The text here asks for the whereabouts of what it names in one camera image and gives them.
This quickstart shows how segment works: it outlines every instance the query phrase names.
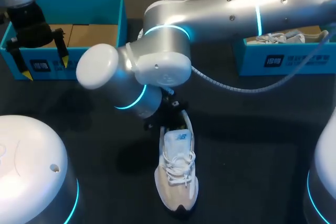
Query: shoe tongue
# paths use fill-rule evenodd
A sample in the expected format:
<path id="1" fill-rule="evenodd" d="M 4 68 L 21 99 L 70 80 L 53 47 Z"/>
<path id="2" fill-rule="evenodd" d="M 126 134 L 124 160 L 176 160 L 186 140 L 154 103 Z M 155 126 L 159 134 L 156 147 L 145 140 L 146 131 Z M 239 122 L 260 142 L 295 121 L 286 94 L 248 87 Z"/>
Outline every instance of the shoe tongue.
<path id="1" fill-rule="evenodd" d="M 168 131 L 164 135 L 164 149 L 167 158 L 171 161 L 179 155 L 189 156 L 191 150 L 190 130 Z"/>

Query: robotic arm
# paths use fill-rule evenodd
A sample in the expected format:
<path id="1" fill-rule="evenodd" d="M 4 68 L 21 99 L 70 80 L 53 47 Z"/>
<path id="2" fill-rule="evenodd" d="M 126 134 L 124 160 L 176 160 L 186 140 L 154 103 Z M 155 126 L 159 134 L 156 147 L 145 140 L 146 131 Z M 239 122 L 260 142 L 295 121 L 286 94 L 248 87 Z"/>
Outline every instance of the robotic arm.
<path id="1" fill-rule="evenodd" d="M 189 79 L 190 44 L 335 20 L 336 0 L 159 1 L 145 12 L 141 39 L 117 49 L 90 48 L 76 74 L 87 89 L 106 88 L 117 109 L 132 110 L 149 125 L 167 124 L 163 118 L 175 118 L 185 108 L 165 90 Z"/>
<path id="2" fill-rule="evenodd" d="M 55 40 L 61 63 L 68 62 L 68 50 L 63 41 L 63 30 L 52 30 L 46 23 L 41 8 L 35 0 L 0 0 L 0 7 L 7 8 L 8 16 L 16 31 L 16 37 L 7 41 L 6 50 L 13 56 L 18 70 L 32 80 L 20 53 L 20 47 L 37 48 Z"/>

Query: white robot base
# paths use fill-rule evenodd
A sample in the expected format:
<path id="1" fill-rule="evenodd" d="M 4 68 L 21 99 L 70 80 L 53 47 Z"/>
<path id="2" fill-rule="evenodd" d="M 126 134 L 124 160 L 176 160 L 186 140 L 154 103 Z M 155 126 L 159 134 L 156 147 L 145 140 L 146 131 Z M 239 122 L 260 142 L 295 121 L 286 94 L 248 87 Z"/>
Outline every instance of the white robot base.
<path id="1" fill-rule="evenodd" d="M 316 145 L 303 209 L 309 224 L 336 223 L 336 109 Z"/>
<path id="2" fill-rule="evenodd" d="M 82 202 L 63 142 L 45 123 L 0 116 L 2 224 L 82 223 Z"/>

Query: shoe logo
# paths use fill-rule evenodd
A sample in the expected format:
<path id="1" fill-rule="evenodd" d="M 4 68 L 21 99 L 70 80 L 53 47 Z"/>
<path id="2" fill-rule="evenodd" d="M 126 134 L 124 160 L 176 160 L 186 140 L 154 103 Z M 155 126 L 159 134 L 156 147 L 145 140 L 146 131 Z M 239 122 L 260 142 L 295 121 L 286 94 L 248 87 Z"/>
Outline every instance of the shoe logo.
<path id="1" fill-rule="evenodd" d="M 176 140 L 183 140 L 186 137 L 187 137 L 187 134 L 179 134 L 179 135 L 177 135 Z"/>

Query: blue led ring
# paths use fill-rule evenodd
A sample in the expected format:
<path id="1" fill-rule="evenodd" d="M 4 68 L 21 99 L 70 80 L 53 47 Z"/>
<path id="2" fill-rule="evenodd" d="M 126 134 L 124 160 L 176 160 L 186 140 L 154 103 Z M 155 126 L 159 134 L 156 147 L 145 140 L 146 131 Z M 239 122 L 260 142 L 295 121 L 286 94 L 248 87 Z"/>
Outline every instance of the blue led ring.
<path id="1" fill-rule="evenodd" d="M 152 27 L 151 29 L 149 29 L 145 35 L 149 34 L 151 31 L 154 31 L 154 30 L 157 30 L 157 29 L 160 29 L 160 28 L 175 28 L 175 29 L 178 29 L 178 30 L 181 30 L 182 32 L 184 32 L 187 36 L 188 36 L 188 39 L 190 39 L 190 36 L 189 34 L 187 33 L 186 30 L 184 30 L 183 28 L 179 27 L 179 26 L 174 26 L 174 25 L 159 25 L 159 26 L 154 26 Z"/>
<path id="2" fill-rule="evenodd" d="M 259 3 L 258 3 L 258 0 L 255 0 L 256 1 L 256 5 L 255 5 L 255 8 L 256 8 L 256 14 L 257 14 L 257 23 L 258 23 L 258 36 L 261 36 L 263 35 L 263 29 L 261 28 L 261 16 L 260 16 L 260 9 L 259 9 Z"/>
<path id="3" fill-rule="evenodd" d="M 320 211 L 317 209 L 317 207 L 315 206 L 315 203 L 310 195 L 310 191 L 309 191 L 309 172 L 308 172 L 308 176 L 307 176 L 307 191 L 308 191 L 308 195 L 309 195 L 309 198 L 310 198 L 310 201 L 311 203 L 313 204 L 316 212 L 319 214 L 319 216 L 322 218 L 322 220 L 324 220 L 327 224 L 330 224 L 325 217 L 323 217 L 323 215 L 320 213 Z"/>
<path id="4" fill-rule="evenodd" d="M 114 106 L 114 107 L 117 108 L 118 110 L 126 110 L 126 109 L 129 109 L 130 107 L 133 107 L 134 105 L 136 105 L 136 104 L 141 100 L 141 98 L 142 98 L 143 95 L 145 94 L 146 87 L 147 87 L 147 85 L 144 85 L 144 86 L 143 86 L 142 93 L 141 93 L 141 94 L 139 95 L 139 97 L 138 97 L 133 103 L 131 103 L 130 105 L 128 105 L 128 106 L 126 106 L 126 107 L 116 107 L 116 106 Z"/>
<path id="5" fill-rule="evenodd" d="M 71 211 L 68 219 L 64 222 L 64 224 L 67 224 L 70 221 L 72 215 L 74 214 L 76 206 L 77 206 L 78 198 L 79 198 L 79 184 L 78 184 L 78 180 L 77 180 L 77 196 L 76 196 L 76 201 L 75 201 L 74 207 L 73 207 L 73 209 L 72 209 L 72 211 Z"/>

